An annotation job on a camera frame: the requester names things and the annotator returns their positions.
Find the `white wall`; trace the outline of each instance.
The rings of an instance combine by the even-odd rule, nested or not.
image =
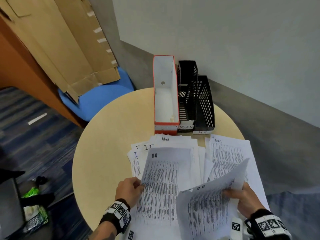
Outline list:
[[[113,3],[122,41],[320,127],[320,0]]]

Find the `hand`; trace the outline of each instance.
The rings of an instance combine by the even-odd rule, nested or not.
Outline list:
[[[225,189],[222,193],[226,197],[239,199],[238,210],[248,219],[251,214],[255,213],[257,210],[265,209],[257,195],[246,182],[244,182],[242,190]]]
[[[138,202],[144,186],[141,185],[141,180],[137,177],[128,177],[118,184],[115,192],[115,200],[125,199],[128,205],[132,208]]]

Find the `red and white file box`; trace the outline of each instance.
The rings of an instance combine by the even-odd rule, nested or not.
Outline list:
[[[174,56],[153,57],[154,133],[176,135],[179,121]]]

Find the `blue cushion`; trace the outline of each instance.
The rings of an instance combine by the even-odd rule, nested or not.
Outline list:
[[[62,102],[77,116],[90,121],[104,106],[116,98],[134,91],[128,74],[118,67],[121,79],[91,89],[79,97],[79,104],[73,103],[60,89],[58,89]]]

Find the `round table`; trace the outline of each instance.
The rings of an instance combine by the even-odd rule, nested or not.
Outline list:
[[[218,106],[214,106],[213,133],[244,139],[238,127]],[[205,137],[192,135],[205,147]],[[118,183],[132,177],[127,153],[131,144],[148,141],[154,135],[153,88],[130,92],[106,105],[84,129],[72,166],[74,195],[89,227],[98,226],[105,209],[115,200]]]

